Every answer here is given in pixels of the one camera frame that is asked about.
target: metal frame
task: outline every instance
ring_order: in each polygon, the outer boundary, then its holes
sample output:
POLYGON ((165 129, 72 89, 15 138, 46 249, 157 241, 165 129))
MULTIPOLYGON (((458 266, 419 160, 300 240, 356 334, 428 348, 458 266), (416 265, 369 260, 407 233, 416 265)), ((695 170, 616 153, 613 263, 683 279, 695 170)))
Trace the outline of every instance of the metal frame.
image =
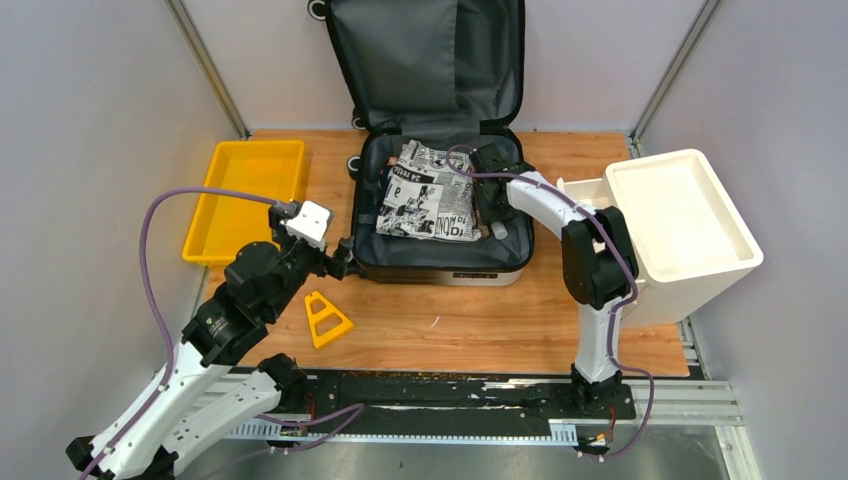
POLYGON ((704 349, 698 341, 692 321, 689 317, 686 317, 682 322, 677 324, 677 328, 680 331, 680 340, 683 342, 683 353, 686 355, 686 362, 689 367, 697 366, 701 369, 704 378, 707 380, 712 379, 709 359, 704 355, 704 349))
POLYGON ((209 81, 209 86, 212 88, 212 92, 218 99, 218 103, 221 105, 224 115, 226 115, 227 120, 230 122, 230 126, 233 127, 233 131, 242 140, 250 138, 250 130, 248 130, 247 126, 244 124, 244 120, 241 118, 241 114, 239 114, 236 104, 230 96, 230 92, 227 91, 227 87, 224 85, 224 81, 221 79, 218 69, 215 68, 215 64, 212 62, 212 57, 209 56, 209 52, 203 44, 203 39, 200 38, 200 33, 197 31, 197 27, 194 25, 185 3, 183 3, 183 0, 164 1, 165 5, 167 5, 168 9, 171 11, 171 14, 174 16, 174 21, 177 22, 177 25, 180 27, 180 31, 183 33, 186 43, 189 48, 191 48, 191 52, 194 54, 194 58, 197 59, 200 69, 203 70, 204 75, 206 75, 206 79, 209 81))
POLYGON ((624 134, 624 143, 627 144, 627 154, 631 159, 642 156, 641 149, 633 141, 633 136, 630 133, 624 134))
POLYGON ((716 427, 730 480, 761 480, 745 427, 716 427))
MULTIPOLYGON (((283 416, 274 417, 288 420, 283 416)), ((446 436, 446 435, 359 435, 340 433, 331 438, 330 442, 344 443, 413 443, 426 445, 513 445, 513 446, 546 446, 546 447, 576 447, 577 428, 574 425, 550 420, 551 433, 540 437, 503 437, 503 436, 446 436)), ((302 436, 292 436, 283 433, 279 425, 264 420, 253 419, 227 435, 227 440, 264 440, 264 441, 313 441, 323 434, 310 433, 302 436)))
MULTIPOLYGON (((241 385, 248 373, 229 373, 212 385, 194 404, 190 412, 199 410, 220 396, 241 385)), ((508 382, 487 382, 489 389, 509 389, 523 385, 541 383, 570 383, 568 378, 512 378, 508 382)), ((647 380, 625 379, 633 394, 636 418, 619 420, 619 425, 638 425, 647 407, 649 384, 647 380)), ((281 420, 305 420, 303 414, 272 414, 281 420)), ((421 435, 340 435, 335 441, 360 443, 440 443, 440 444, 474 444, 474 445, 540 445, 561 446, 569 444, 572 427, 601 426, 608 420, 585 418, 558 418, 550 420, 551 433, 545 437, 480 437, 480 436, 421 436, 421 435)), ((725 381, 697 380, 668 380, 655 381, 654 408, 651 414, 651 425, 655 426, 715 426, 717 428, 733 429, 744 426, 742 414, 736 404, 736 398, 730 383, 725 381)), ((728 437, 730 444, 739 444, 740 435, 728 437)), ((242 440, 280 440, 280 429, 275 425, 263 422, 249 421, 235 429, 226 438, 242 440)))
POLYGON ((683 69, 683 66, 686 64, 686 61, 689 59, 689 56, 694 50, 695 45, 698 43, 698 40, 700 40, 701 36, 709 25, 710 20, 712 20, 713 15, 715 14, 716 9, 720 4, 721 0, 706 0, 701 6, 701 9, 698 11, 698 15, 695 16, 695 20, 689 27, 689 31, 686 32, 686 36, 683 38, 683 42, 680 44, 680 47, 674 54, 674 58, 672 58, 671 63, 665 71, 665 74, 663 74, 662 80, 660 80, 659 85, 657 85, 657 89, 654 91, 654 94, 648 101, 648 105, 642 112, 641 117, 639 117, 639 121, 636 123, 636 127, 633 129, 632 132, 630 132, 630 138, 636 145, 636 148, 638 148, 642 136, 645 134, 645 131, 650 126, 651 121, 654 119, 654 116, 659 110, 659 107, 665 99, 666 94, 668 94, 669 90, 671 89, 671 86, 677 79, 678 74, 683 69))

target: yellow plastic tray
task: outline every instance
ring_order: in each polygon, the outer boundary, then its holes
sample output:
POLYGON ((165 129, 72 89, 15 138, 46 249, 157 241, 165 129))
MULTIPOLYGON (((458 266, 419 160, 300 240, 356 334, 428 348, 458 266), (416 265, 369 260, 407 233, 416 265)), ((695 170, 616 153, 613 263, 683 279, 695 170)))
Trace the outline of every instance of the yellow plastic tray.
MULTIPOLYGON (((203 185, 303 201, 309 162, 301 140, 221 142, 203 185)), ((183 260, 227 265, 245 244, 271 241, 268 206, 219 195, 200 195, 188 229, 183 260)))

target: open suitcase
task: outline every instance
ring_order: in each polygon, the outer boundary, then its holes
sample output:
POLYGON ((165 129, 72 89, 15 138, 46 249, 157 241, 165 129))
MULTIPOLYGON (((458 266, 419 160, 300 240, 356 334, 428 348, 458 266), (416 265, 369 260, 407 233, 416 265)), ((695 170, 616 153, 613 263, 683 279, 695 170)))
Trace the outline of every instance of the open suitcase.
POLYGON ((384 283, 509 285, 533 254, 533 222, 505 222, 508 235, 472 243, 376 232, 378 185, 409 139, 447 150, 497 145, 523 160, 509 122, 521 106, 523 0, 326 0, 330 39, 355 111, 362 146, 353 208, 354 257, 384 283))

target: wooden floor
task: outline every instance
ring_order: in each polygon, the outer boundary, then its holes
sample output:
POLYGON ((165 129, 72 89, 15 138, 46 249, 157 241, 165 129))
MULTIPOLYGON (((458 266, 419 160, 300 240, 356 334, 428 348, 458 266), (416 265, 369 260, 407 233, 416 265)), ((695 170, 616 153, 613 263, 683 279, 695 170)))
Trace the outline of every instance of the wooden floor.
MULTIPOLYGON (((306 198, 335 211, 331 250, 349 235, 354 183, 345 161, 366 135, 353 131, 260 131, 255 139, 299 138, 312 167, 306 198)), ((556 182, 597 178, 628 158, 617 134, 519 134, 528 162, 556 182)), ((536 225, 536 250, 509 287, 382 285, 357 277, 310 278, 245 364, 284 352, 310 368, 567 373, 577 352, 577 306, 562 280, 559 242, 536 225), (312 346, 303 297, 320 291, 355 324, 322 350, 312 346)), ((222 281, 210 272, 207 296, 222 281)), ((687 375, 674 325, 625 329, 621 360, 659 375, 687 375)))

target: white box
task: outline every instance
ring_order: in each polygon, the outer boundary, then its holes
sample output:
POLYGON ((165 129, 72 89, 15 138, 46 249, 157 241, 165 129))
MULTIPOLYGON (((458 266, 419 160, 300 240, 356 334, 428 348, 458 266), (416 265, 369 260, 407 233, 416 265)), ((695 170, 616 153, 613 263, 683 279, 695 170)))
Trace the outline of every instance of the white box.
POLYGON ((602 179, 557 186, 576 200, 624 213, 639 263, 639 298, 625 308, 623 327, 677 323, 763 261, 698 150, 614 163, 602 179))

